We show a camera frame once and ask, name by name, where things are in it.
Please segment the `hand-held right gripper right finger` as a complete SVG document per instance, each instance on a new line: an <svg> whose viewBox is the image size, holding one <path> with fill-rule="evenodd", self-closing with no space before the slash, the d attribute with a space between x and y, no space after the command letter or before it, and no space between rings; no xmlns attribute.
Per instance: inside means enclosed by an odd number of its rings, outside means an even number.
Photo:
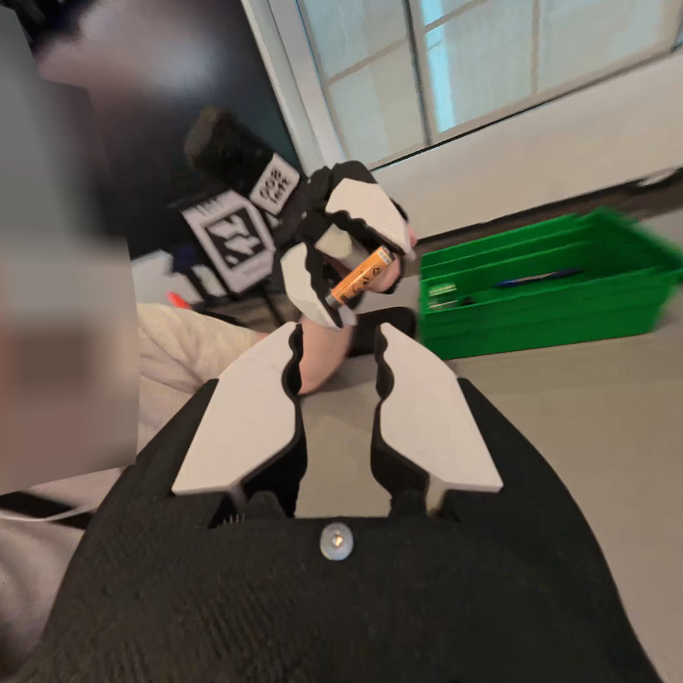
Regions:
<svg viewBox="0 0 683 683"><path fill-rule="evenodd" d="M376 329L375 360L371 472L392 504L409 492L427 509L450 491L500 493L502 478L448 365L389 323Z"/></svg>

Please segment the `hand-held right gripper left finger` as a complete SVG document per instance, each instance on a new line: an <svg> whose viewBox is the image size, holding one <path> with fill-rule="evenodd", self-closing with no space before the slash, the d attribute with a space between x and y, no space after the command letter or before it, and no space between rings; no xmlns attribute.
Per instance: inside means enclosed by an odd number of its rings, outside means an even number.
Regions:
<svg viewBox="0 0 683 683"><path fill-rule="evenodd" d="M236 509L271 491L295 509L307 469L299 402L303 329L289 322L240 355L218 378L171 491L226 493Z"/></svg>

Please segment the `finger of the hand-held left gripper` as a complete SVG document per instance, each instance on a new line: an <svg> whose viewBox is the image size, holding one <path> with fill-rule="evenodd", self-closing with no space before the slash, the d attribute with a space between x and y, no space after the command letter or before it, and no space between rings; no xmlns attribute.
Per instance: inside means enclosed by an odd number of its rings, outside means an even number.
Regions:
<svg viewBox="0 0 683 683"><path fill-rule="evenodd" d="M324 212L367 253L380 247L394 255L413 252L407 220L377 183L344 178L332 190Z"/></svg>
<svg viewBox="0 0 683 683"><path fill-rule="evenodd" d="M302 315L328 329L355 327L357 319L347 305L332 304L331 286L325 278L323 254L311 244L299 243L281 258L286 295Z"/></svg>

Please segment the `orange battery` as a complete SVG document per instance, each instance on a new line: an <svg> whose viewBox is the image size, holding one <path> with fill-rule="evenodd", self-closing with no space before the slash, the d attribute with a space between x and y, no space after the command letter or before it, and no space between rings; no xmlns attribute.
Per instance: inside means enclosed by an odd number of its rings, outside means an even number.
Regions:
<svg viewBox="0 0 683 683"><path fill-rule="evenodd" d="M333 309L347 305L362 294L395 260L394 254L387 247L379 247L332 287L325 299L327 305Z"/></svg>

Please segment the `black oval pouch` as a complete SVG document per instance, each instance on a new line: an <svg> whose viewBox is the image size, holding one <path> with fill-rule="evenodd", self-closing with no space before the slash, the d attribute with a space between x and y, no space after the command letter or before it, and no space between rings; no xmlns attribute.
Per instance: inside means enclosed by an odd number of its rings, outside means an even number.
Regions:
<svg viewBox="0 0 683 683"><path fill-rule="evenodd" d="M358 314L347 357L354 358L374 354L376 329L383 324L390 324L398 331L414 339L417 329L417 315L407 307L391 307Z"/></svg>

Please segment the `green plastic bin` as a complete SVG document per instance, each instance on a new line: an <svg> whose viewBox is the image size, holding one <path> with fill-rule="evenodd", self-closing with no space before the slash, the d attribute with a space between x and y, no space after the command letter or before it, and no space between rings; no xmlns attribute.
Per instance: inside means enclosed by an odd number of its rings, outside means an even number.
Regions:
<svg viewBox="0 0 683 683"><path fill-rule="evenodd" d="M584 272L494 286L562 269ZM682 249L602 208L429 252L419 277L419 338L446 361L649 333L682 284ZM455 296L429 299L444 283Z"/></svg>

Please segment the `person's left forearm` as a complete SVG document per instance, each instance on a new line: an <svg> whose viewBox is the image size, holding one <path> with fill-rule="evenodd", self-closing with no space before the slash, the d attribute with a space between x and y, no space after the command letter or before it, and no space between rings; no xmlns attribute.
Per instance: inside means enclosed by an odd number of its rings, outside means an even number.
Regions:
<svg viewBox="0 0 683 683"><path fill-rule="evenodd" d="M303 356L299 363L300 396L316 392L335 374L353 344L355 326L329 328L302 316Z"/></svg>

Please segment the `grey desk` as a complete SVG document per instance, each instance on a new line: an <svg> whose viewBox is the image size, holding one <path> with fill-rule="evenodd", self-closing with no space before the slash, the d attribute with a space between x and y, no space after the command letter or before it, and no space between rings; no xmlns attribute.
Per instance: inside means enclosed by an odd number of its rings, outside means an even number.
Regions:
<svg viewBox="0 0 683 683"><path fill-rule="evenodd" d="M602 546L666 682L682 681L682 291L653 333L450 361L546 458ZM348 359L303 400L309 461L296 512L370 517L376 363Z"/></svg>

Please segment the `person's left hand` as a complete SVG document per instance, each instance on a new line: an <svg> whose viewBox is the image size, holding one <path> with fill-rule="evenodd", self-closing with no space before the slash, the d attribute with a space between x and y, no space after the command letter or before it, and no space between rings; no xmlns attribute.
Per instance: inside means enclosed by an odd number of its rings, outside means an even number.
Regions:
<svg viewBox="0 0 683 683"><path fill-rule="evenodd" d="M382 294L392 290L392 288L398 284L401 278L403 278L406 264L410 265L417 260L417 237L410 223L406 224L406 229L408 231L408 237L411 243L411 250L404 255L391 252L391 256L393 258L392 262L367 285L365 288L366 292Z"/></svg>

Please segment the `blue pen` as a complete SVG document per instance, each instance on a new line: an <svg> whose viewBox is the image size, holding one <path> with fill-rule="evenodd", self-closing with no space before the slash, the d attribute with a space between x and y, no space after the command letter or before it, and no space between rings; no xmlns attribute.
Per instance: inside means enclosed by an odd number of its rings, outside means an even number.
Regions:
<svg viewBox="0 0 683 683"><path fill-rule="evenodd" d="M520 287L545 281L567 279L580 275L583 272L584 269L562 269L542 274L529 275L526 277L519 277L515 279L506 279L496 283L494 286L499 289Z"/></svg>

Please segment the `gridded window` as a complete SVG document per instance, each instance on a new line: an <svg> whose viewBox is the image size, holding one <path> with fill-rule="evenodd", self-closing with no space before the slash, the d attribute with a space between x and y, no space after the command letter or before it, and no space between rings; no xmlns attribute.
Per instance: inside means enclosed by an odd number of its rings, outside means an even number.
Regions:
<svg viewBox="0 0 683 683"><path fill-rule="evenodd" d="M244 1L302 159L371 169L682 43L681 1Z"/></svg>

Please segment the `black wall screen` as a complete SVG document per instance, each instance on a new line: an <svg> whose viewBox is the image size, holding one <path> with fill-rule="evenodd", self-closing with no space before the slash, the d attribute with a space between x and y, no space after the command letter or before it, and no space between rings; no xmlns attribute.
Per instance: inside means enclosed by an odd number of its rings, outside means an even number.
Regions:
<svg viewBox="0 0 683 683"><path fill-rule="evenodd" d="M99 1L79 52L133 258L183 232L172 205L212 184L183 150L205 107L301 168L241 1Z"/></svg>

